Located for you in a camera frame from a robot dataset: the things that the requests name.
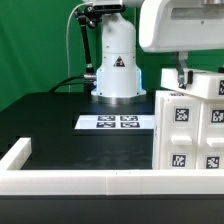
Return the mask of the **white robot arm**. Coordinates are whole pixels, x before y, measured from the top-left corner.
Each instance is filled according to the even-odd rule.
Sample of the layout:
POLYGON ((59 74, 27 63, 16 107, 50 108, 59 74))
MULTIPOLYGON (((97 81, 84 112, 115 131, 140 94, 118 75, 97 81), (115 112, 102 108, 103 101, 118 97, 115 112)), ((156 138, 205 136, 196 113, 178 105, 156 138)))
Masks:
POLYGON ((189 51, 224 48, 224 0, 92 0, 102 16, 102 64, 92 96, 111 104, 146 95, 136 44, 146 52, 175 52, 176 84, 191 84, 189 51))

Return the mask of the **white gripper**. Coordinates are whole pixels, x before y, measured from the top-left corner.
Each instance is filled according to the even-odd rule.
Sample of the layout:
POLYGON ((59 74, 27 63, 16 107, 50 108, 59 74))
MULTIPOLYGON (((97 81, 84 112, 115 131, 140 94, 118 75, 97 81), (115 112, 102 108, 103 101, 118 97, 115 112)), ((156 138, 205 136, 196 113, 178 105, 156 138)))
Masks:
MULTIPOLYGON (((139 43, 145 52, 224 48, 224 0, 145 0, 139 43)), ((175 53, 178 87, 185 89, 186 52, 175 53)), ((218 68, 224 73, 224 67, 218 68)))

